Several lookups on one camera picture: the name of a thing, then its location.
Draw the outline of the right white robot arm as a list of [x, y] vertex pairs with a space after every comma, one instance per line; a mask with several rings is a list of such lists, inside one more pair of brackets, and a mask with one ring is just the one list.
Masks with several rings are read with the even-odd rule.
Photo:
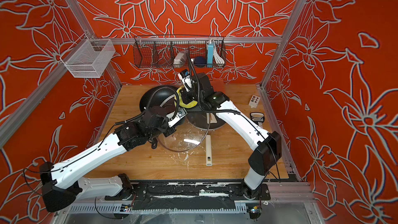
[[270, 133], [244, 115], [223, 92], [215, 91], [207, 75], [193, 75], [192, 84], [201, 111], [214, 114], [238, 133], [252, 150], [248, 159], [249, 171], [240, 188], [246, 199], [259, 196], [261, 184], [282, 154], [282, 138]]

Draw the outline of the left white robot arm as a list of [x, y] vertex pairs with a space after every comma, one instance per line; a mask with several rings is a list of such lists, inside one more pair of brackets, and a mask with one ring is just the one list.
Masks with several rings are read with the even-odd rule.
[[76, 200], [105, 196], [126, 200], [134, 194], [126, 174], [110, 178], [86, 178], [86, 174], [108, 160], [137, 146], [176, 131], [186, 114], [180, 107], [153, 106], [131, 119], [117, 122], [116, 129], [101, 142], [62, 162], [46, 162], [39, 167], [42, 200], [50, 213], [60, 211]]

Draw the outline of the yellow microfiber cloth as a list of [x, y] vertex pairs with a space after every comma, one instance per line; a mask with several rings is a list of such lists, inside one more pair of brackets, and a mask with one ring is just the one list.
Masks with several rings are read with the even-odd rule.
[[181, 86], [177, 89], [177, 94], [179, 96], [180, 107], [191, 109], [198, 105], [193, 90], [188, 91], [184, 86]]

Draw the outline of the glass pot lid black knob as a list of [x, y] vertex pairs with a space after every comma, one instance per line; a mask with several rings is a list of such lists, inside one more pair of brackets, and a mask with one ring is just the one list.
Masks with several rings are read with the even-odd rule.
[[209, 130], [201, 130], [191, 125], [187, 116], [176, 126], [176, 132], [168, 137], [161, 134], [158, 137], [159, 144], [168, 151], [188, 152], [201, 145]]

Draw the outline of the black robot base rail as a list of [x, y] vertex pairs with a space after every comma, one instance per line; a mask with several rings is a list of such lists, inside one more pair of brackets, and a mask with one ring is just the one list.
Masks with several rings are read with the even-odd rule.
[[126, 203], [132, 210], [245, 211], [271, 199], [267, 184], [251, 190], [243, 180], [138, 180], [103, 200]]

